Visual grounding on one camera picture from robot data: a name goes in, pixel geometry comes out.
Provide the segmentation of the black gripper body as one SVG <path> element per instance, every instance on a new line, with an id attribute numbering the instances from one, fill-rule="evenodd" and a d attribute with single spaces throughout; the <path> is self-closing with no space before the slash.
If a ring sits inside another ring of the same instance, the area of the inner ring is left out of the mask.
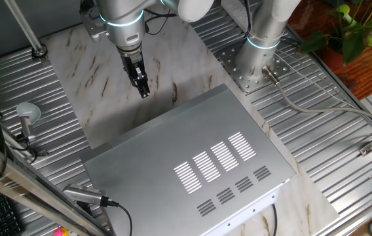
<path id="1" fill-rule="evenodd" d="M 121 56 L 123 67 L 128 74 L 128 78 L 137 77 L 136 68 L 140 67 L 145 72 L 142 52 L 135 52 L 133 54 L 123 54 Z"/>

